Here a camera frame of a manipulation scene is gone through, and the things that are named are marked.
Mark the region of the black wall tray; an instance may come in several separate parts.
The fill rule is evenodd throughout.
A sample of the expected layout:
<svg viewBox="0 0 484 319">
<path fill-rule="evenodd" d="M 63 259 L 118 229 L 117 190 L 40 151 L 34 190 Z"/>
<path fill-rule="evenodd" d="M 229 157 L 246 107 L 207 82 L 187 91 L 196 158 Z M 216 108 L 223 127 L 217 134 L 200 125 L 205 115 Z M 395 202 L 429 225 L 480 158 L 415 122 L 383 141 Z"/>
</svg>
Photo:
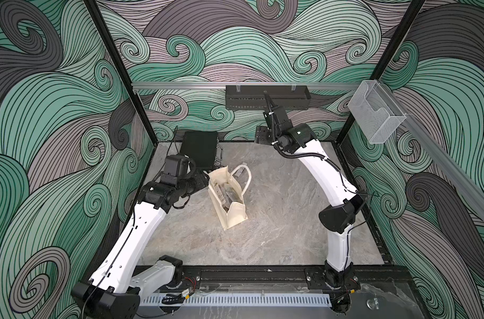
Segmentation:
<svg viewBox="0 0 484 319">
<path fill-rule="evenodd" d="M 306 110 L 312 97 L 307 86 L 229 85 L 225 105 L 228 110 L 268 110 L 270 100 L 286 110 Z"/>
</svg>

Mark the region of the aluminium rail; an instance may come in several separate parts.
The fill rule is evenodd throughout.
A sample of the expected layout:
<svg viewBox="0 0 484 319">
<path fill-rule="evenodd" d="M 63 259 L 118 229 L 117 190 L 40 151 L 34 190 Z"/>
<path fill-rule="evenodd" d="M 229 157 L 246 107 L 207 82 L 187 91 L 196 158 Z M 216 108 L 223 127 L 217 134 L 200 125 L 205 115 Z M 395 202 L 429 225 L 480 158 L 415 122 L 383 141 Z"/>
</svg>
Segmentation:
<svg viewBox="0 0 484 319">
<path fill-rule="evenodd" d="M 455 146 L 454 139 L 449 136 L 443 125 L 443 117 L 424 97 L 411 89 L 399 89 L 394 93 L 389 86 L 383 83 L 380 86 L 384 91 L 384 100 L 393 110 L 398 109 L 405 116 L 405 127 L 484 223 L 484 187 L 478 186 L 451 157 L 450 151 L 461 148 Z"/>
<path fill-rule="evenodd" d="M 133 82 L 134 90 L 225 90 L 227 86 L 307 86 L 310 90 L 356 90 L 362 82 Z"/>
</svg>

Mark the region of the clear acrylic wall holder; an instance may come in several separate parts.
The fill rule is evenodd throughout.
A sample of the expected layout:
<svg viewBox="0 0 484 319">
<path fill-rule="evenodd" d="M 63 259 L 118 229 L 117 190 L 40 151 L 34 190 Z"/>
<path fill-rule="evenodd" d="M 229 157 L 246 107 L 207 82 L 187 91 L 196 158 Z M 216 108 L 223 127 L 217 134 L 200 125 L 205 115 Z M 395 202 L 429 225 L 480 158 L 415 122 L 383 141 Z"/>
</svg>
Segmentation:
<svg viewBox="0 0 484 319">
<path fill-rule="evenodd" d="M 390 88 L 377 80 L 362 81 L 348 108 L 371 144 L 384 144 L 406 119 Z"/>
</svg>

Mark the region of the black case with latches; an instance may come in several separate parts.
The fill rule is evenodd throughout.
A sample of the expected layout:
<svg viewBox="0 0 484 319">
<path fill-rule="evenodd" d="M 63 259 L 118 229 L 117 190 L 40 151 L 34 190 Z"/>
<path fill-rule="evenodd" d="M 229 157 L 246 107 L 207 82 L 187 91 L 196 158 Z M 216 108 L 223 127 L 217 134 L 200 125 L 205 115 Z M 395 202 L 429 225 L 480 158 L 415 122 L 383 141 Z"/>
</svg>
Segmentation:
<svg viewBox="0 0 484 319">
<path fill-rule="evenodd" d="M 180 154 L 194 160 L 199 170 L 213 170 L 218 148 L 218 133 L 187 131 Z"/>
</svg>

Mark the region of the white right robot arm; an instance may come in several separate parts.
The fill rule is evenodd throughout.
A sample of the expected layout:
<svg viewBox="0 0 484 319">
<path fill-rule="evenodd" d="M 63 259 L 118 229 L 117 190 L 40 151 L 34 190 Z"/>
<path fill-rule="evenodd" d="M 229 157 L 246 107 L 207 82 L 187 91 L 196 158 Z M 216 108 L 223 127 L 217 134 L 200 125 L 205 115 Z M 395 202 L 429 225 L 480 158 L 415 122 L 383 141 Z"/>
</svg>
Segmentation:
<svg viewBox="0 0 484 319">
<path fill-rule="evenodd" d="M 319 220 L 328 231 L 324 278 L 332 288 L 347 289 L 355 282 L 350 256 L 352 230 L 368 196 L 343 176 L 309 125 L 293 125 L 287 111 L 275 104 L 268 92 L 263 96 L 267 125 L 257 127 L 255 142 L 272 146 L 283 158 L 299 160 L 323 190 L 328 199 L 328 207 L 319 213 Z"/>
</svg>

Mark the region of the black enclosure corner post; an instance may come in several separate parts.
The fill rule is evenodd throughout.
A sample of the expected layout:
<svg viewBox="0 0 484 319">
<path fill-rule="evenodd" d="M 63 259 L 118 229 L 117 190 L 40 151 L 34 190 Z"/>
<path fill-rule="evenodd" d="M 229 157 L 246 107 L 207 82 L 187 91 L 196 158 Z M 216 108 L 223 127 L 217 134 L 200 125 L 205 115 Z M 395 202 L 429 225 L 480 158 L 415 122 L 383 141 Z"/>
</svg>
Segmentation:
<svg viewBox="0 0 484 319">
<path fill-rule="evenodd" d="M 416 19 L 417 15 L 419 14 L 422 6 L 424 5 L 424 0 L 413 0 L 411 1 L 407 11 L 405 12 L 402 20 L 400 21 L 399 25 L 396 27 L 394 31 L 390 43 L 385 49 L 383 55 L 381 56 L 380 60 L 378 61 L 373 73 L 370 76 L 370 80 L 380 80 L 383 76 L 384 71 L 386 70 L 387 66 L 391 62 L 394 54 L 396 54 L 397 50 L 399 49 L 401 43 L 403 42 L 406 34 L 408 33 L 409 29 L 411 28 L 412 23 Z M 353 115 L 349 115 L 347 121 L 345 122 L 343 128 L 340 130 L 338 137 L 334 143 L 334 146 L 341 146 L 344 140 L 346 139 L 352 125 L 355 123 L 355 118 Z"/>
</svg>

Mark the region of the black left corner post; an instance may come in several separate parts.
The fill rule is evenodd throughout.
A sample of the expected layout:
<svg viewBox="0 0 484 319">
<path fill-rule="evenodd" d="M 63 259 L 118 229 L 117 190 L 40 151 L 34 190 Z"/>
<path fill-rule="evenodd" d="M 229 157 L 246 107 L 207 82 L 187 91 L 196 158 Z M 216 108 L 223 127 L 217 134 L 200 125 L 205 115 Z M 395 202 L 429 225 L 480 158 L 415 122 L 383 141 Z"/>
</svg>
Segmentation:
<svg viewBox="0 0 484 319">
<path fill-rule="evenodd" d="M 146 130 L 146 133 L 149 135 L 150 141 L 152 142 L 152 145 L 154 148 L 158 146 L 158 139 L 154 133 L 153 127 L 146 115 L 146 110 L 143 106 L 143 103 L 141 101 L 141 98 L 135 91 L 133 90 L 132 86 L 132 81 L 129 77 L 129 73 L 125 68 L 125 65 L 122 62 L 121 56 L 118 53 L 117 47 L 115 45 L 115 42 L 109 32 L 108 26 L 102 16 L 101 10 L 97 4 L 96 1 L 94 0 L 84 0 L 83 1 L 89 14 L 90 17 L 99 32 L 99 35 L 101 37 L 101 40 L 103 44 L 106 47 L 107 53 L 111 60 L 114 63 L 114 67 L 120 76 L 121 82 L 128 92 L 129 99 L 132 102 L 134 109 L 136 110 L 136 113 L 138 114 L 140 120 L 142 121 L 142 124 L 144 126 L 144 129 Z"/>
</svg>

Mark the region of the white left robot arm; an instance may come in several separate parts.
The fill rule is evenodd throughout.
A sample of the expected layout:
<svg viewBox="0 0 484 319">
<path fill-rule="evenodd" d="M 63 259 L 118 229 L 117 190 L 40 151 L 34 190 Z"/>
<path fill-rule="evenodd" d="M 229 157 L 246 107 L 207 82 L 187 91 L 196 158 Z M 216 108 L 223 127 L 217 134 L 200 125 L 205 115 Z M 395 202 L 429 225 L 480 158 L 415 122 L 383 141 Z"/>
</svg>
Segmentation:
<svg viewBox="0 0 484 319">
<path fill-rule="evenodd" d="M 88 280 L 74 285 L 71 295 L 81 318 L 134 318 L 142 300 L 163 286 L 182 284 L 183 262 L 164 255 L 136 274 L 138 260 L 152 234 L 181 198 L 189 199 L 209 185 L 203 171 L 184 177 L 163 177 L 140 191 L 129 224 L 111 252 Z"/>
</svg>

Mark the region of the aluminium back rail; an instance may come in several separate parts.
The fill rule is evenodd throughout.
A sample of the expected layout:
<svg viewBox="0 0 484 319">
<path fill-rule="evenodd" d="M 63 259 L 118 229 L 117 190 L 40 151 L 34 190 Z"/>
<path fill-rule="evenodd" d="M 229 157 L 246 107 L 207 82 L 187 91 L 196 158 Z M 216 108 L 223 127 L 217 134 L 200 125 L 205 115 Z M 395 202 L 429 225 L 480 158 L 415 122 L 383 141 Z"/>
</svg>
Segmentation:
<svg viewBox="0 0 484 319">
<path fill-rule="evenodd" d="M 356 90 L 362 82 L 133 82 L 134 90 L 225 90 L 227 86 L 307 86 L 310 90 Z"/>
</svg>

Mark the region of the cream canvas tote bag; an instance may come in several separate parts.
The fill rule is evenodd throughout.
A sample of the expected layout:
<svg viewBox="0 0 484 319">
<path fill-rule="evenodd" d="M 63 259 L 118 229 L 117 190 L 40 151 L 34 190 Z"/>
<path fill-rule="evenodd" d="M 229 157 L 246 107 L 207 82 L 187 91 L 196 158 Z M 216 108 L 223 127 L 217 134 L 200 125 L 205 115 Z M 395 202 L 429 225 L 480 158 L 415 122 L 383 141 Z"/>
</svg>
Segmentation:
<svg viewBox="0 0 484 319">
<path fill-rule="evenodd" d="M 239 171 L 247 173 L 247 181 L 241 187 L 235 174 Z M 244 195 L 247 192 L 252 174 L 245 164 L 237 166 L 232 171 L 222 167 L 208 174 L 208 193 L 214 205 L 224 231 L 248 220 Z"/>
</svg>

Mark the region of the clear compass case green label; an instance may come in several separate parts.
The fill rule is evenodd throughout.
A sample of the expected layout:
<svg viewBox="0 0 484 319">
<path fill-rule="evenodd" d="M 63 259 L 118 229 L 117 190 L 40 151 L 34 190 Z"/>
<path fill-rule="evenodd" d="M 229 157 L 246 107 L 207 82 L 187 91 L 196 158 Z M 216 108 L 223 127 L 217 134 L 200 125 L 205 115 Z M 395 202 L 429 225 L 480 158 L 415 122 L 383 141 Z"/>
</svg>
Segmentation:
<svg viewBox="0 0 484 319">
<path fill-rule="evenodd" d="M 219 199 L 223 209 L 228 212 L 232 203 L 242 203 L 242 200 L 235 189 L 228 183 L 219 186 Z"/>
</svg>

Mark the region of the aluminium right rail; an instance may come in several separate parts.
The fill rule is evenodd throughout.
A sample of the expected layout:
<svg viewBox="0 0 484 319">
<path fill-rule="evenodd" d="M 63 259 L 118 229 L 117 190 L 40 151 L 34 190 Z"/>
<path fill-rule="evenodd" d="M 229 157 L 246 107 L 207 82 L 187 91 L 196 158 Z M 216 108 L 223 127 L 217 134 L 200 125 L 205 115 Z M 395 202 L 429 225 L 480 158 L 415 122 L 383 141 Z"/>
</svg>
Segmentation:
<svg viewBox="0 0 484 319">
<path fill-rule="evenodd" d="M 380 86 L 384 91 L 384 100 L 393 110 L 398 109 L 405 116 L 405 127 L 484 223 L 484 187 L 478 186 L 451 157 L 450 151 L 461 148 L 455 146 L 454 139 L 449 136 L 443 125 L 443 117 L 424 97 L 411 89 L 399 89 L 394 93 L 389 86 L 383 83 Z"/>
</svg>

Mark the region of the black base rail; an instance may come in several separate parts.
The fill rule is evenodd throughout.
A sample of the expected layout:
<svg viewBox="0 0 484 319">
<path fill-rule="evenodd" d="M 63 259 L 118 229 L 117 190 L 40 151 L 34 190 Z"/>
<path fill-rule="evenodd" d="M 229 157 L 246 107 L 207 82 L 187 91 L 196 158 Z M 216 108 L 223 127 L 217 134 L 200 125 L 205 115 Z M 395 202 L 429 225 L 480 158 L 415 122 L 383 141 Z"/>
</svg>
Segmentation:
<svg viewBox="0 0 484 319">
<path fill-rule="evenodd" d="M 405 267 L 353 265 L 335 275 L 324 265 L 182 266 L 179 273 L 206 287 L 212 284 L 304 284 L 310 290 L 347 290 L 363 283 L 410 283 Z"/>
</svg>

